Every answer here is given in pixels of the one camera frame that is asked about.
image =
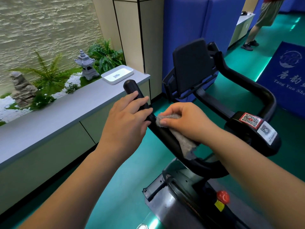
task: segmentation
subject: green floor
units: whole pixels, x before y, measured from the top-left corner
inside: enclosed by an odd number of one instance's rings
[[[242,42],[231,48],[225,58],[232,69],[256,80],[261,74],[281,41],[305,46],[305,15],[278,15],[272,27],[262,28],[257,36],[260,43],[254,51],[248,52],[240,48]],[[262,107],[260,100],[219,75],[215,84],[208,92],[218,98],[233,111],[247,111],[257,114]],[[223,127],[224,120],[210,111],[200,102],[195,102],[219,126]],[[169,104],[160,100],[154,104],[154,111],[164,111]],[[282,138],[282,147],[279,153],[270,159],[278,165],[305,180],[305,143],[303,129],[305,121],[278,108],[271,125]],[[197,154],[206,156],[210,150],[200,146]],[[147,131],[139,149],[116,172],[109,185],[97,202],[86,228],[126,228],[135,229],[140,223],[150,225],[149,229],[158,227],[158,220],[144,203],[142,189],[149,185],[173,159],[173,155],[152,134]],[[0,224],[0,228],[15,228],[31,212],[33,212],[70,173],[58,180],[51,187],[21,208],[15,215]],[[230,177],[219,181],[227,186],[233,193],[257,208],[240,186]]]

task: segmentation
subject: stationary bike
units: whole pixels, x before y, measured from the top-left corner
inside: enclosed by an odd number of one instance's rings
[[[263,86],[230,69],[222,52],[203,38],[179,46],[173,52],[174,68],[163,80],[167,98],[177,101],[190,94],[226,120],[225,130],[236,135],[264,156],[275,155],[281,146],[278,133],[269,125],[275,109],[274,95]],[[232,112],[209,95],[203,86],[219,71],[223,76],[247,89],[264,103],[257,115]],[[129,94],[138,91],[134,80],[127,80],[124,89]],[[140,107],[149,108],[148,104]],[[175,159],[148,187],[143,189],[145,203],[166,228],[271,228],[254,210],[223,190],[214,179],[228,175],[215,156],[205,159],[194,155],[184,158],[179,142],[168,128],[156,125],[154,114],[147,120],[149,129],[175,155]]]

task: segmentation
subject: shoe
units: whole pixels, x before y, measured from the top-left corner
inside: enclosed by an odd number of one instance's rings
[[[251,47],[250,43],[246,44],[244,43],[242,46],[241,46],[242,49],[245,49],[246,51],[253,51],[253,48]]]
[[[256,42],[256,40],[253,40],[249,42],[250,46],[258,47],[260,44]]]

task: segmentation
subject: shorts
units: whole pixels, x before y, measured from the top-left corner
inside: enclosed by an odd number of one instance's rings
[[[261,14],[256,22],[256,25],[259,27],[272,26],[283,2],[284,0],[263,3],[261,7]]]

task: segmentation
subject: person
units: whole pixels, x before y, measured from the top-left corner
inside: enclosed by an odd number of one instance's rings
[[[138,111],[148,96],[138,92],[117,101],[109,112],[101,139],[68,179],[20,226],[84,228],[94,205],[116,170],[140,145],[152,108]],[[209,146],[228,172],[254,197],[276,228],[305,228],[305,183],[219,128],[193,103],[175,103],[162,113],[164,126]]]
[[[253,51],[251,46],[259,46],[255,37],[263,26],[272,26],[283,2],[284,0],[264,0],[261,7],[261,14],[256,24],[250,30],[246,42],[241,46],[241,48],[247,51]]]

